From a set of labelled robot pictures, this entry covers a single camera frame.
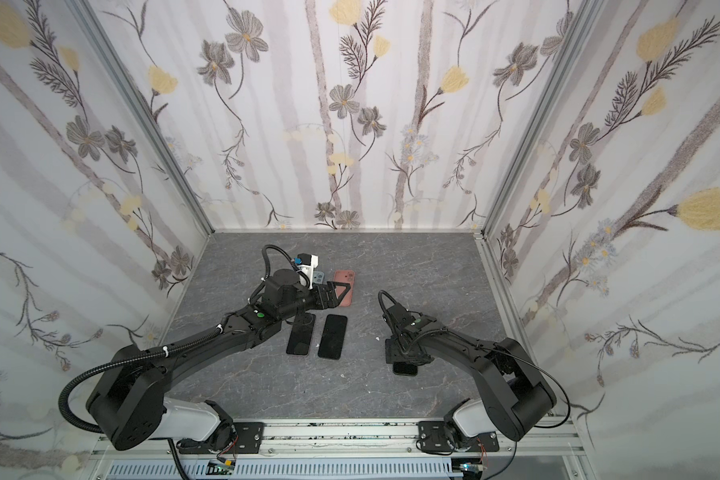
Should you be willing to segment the pink phone case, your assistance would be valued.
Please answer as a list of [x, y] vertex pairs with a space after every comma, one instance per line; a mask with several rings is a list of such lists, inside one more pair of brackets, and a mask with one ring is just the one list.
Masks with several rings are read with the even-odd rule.
[[333, 281], [337, 283], [336, 295], [340, 300], [340, 307], [349, 307], [353, 299], [355, 272], [352, 270], [337, 270]]

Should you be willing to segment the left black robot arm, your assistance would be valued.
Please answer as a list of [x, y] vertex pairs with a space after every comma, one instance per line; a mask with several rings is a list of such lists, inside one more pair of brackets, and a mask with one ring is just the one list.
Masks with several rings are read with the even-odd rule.
[[215, 362], [263, 344], [288, 321], [339, 307], [352, 290], [347, 282], [315, 282], [307, 254], [292, 257], [273, 244], [261, 254], [264, 274], [243, 307], [175, 342], [145, 350], [128, 345], [111, 361], [77, 375], [59, 394], [62, 418], [106, 436], [118, 451], [147, 441], [166, 441], [173, 452], [229, 449], [239, 435], [217, 402], [171, 399], [169, 391]]

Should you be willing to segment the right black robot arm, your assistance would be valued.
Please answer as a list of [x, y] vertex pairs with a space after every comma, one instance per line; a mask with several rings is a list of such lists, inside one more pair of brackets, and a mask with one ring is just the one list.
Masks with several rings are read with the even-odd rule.
[[421, 367], [441, 359], [475, 383], [479, 397], [458, 404], [444, 417], [453, 443], [492, 432], [520, 441], [532, 429], [545, 427], [542, 419], [558, 403], [556, 390], [567, 411], [549, 427], [558, 428], [571, 418], [570, 398], [562, 384], [537, 366], [518, 341], [481, 340], [460, 333], [433, 316], [406, 308], [384, 290], [377, 300], [391, 331], [385, 340], [385, 361], [394, 374], [414, 377]]

